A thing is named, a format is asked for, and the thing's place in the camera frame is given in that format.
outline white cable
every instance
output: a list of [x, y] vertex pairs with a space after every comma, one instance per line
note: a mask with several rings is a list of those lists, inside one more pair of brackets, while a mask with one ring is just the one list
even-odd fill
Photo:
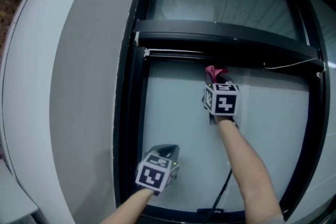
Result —
[[283, 67], [291, 67], [291, 66], [295, 66], [295, 65], [298, 65], [300, 63], [304, 63], [304, 62], [309, 62], [309, 61], [312, 61], [312, 60], [318, 60], [318, 61], [321, 61], [320, 59], [318, 58], [312, 58], [312, 59], [309, 59], [309, 60], [306, 60], [306, 61], [302, 61], [302, 62], [296, 62], [296, 63], [292, 63], [290, 65], [286, 65], [286, 66], [280, 66], [280, 67], [264, 67], [265, 69], [278, 69], [278, 68], [283, 68]]

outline brick wall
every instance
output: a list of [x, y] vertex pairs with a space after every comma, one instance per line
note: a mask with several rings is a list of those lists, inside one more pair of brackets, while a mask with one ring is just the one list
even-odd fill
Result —
[[[4, 50], [4, 43], [8, 28], [21, 0], [0, 0], [0, 59]], [[0, 159], [4, 158], [4, 152], [0, 140]]]

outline fiducial marker cube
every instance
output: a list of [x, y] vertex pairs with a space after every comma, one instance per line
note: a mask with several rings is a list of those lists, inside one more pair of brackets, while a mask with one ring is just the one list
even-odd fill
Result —
[[139, 164], [135, 183], [162, 192], [177, 177], [180, 167], [171, 159], [149, 153]]
[[239, 90], [234, 84], [206, 84], [204, 105], [211, 115], [234, 116], [237, 114]]

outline gray wall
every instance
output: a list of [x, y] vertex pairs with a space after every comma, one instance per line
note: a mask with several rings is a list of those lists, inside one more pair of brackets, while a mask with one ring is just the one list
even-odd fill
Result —
[[132, 0], [75, 0], [62, 30], [50, 93], [52, 152], [76, 223], [115, 208], [112, 131], [121, 42]]

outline black cable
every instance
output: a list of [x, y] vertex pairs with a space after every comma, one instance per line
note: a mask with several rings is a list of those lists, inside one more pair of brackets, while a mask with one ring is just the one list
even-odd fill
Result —
[[[234, 124], [236, 125], [236, 127], [239, 129], [238, 124], [237, 124], [236, 121], [233, 119], [233, 117], [230, 116], [230, 117], [228, 117], [228, 118], [229, 118], [231, 121], [233, 121], [233, 123], [234, 123]], [[214, 205], [212, 205], [212, 208], [211, 208], [209, 214], [207, 215], [205, 221], [203, 222], [203, 224], [206, 224], [206, 223], [207, 223], [207, 221], [210, 219], [211, 215], [212, 215], [212, 214], [214, 213], [214, 211], [216, 210], [216, 207], [217, 207], [217, 205], [218, 205], [218, 203], [219, 203], [219, 200], [221, 199], [221, 197], [222, 197], [224, 191], [226, 190], [227, 184], [229, 183], [229, 180], [230, 180], [230, 178], [231, 178], [231, 174], [232, 174], [232, 169], [230, 169], [230, 172], [229, 172], [229, 174], [227, 175], [227, 178], [226, 178], [226, 180], [225, 180], [225, 183], [224, 183], [224, 185], [223, 185], [223, 187], [222, 187], [220, 193], [218, 194], [217, 199], [216, 199], [215, 202], [214, 202]]]

